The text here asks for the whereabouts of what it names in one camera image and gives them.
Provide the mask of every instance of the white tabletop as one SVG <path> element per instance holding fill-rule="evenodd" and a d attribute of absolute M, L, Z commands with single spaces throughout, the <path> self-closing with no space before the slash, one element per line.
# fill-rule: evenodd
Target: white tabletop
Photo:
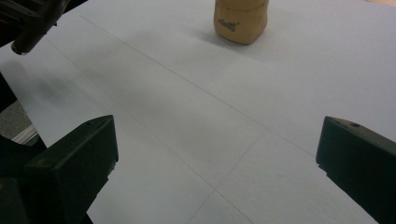
<path fill-rule="evenodd" d="M 252 45 L 214 0 L 91 0 L 0 71 L 48 146 L 115 116 L 101 223 L 375 223 L 315 163 L 325 116 L 396 140 L 396 7 L 271 1 Z"/>

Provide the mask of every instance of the brown object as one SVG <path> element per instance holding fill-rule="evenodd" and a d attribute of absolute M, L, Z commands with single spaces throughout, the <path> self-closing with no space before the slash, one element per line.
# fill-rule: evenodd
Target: brown object
<path fill-rule="evenodd" d="M 267 25 L 269 0 L 216 0 L 214 25 L 221 37 L 251 44 Z"/>

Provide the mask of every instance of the brown paper cup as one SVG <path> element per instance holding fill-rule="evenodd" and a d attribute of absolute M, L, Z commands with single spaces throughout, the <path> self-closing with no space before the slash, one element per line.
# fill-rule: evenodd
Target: brown paper cup
<path fill-rule="evenodd" d="M 235 43 L 252 43 L 267 25 L 268 2 L 268 0 L 217 0 L 214 16 L 216 32 Z"/>

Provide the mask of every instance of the logo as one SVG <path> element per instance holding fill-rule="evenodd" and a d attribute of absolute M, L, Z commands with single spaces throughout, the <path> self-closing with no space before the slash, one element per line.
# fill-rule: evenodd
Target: logo
<path fill-rule="evenodd" d="M 239 22 L 235 23 L 235 22 L 227 22 L 225 20 L 220 19 L 219 23 L 224 26 L 225 28 L 231 30 L 231 32 L 235 31 L 235 28 L 237 25 L 239 25 Z"/>

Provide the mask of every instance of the white table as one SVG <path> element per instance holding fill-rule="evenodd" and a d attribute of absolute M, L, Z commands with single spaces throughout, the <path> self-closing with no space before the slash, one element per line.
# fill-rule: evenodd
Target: white table
<path fill-rule="evenodd" d="M 325 116 L 396 140 L 396 8 L 272 1 L 250 46 L 214 0 L 91 0 L 0 70 L 47 145 L 115 116 L 101 223 L 375 223 L 315 163 Z"/>

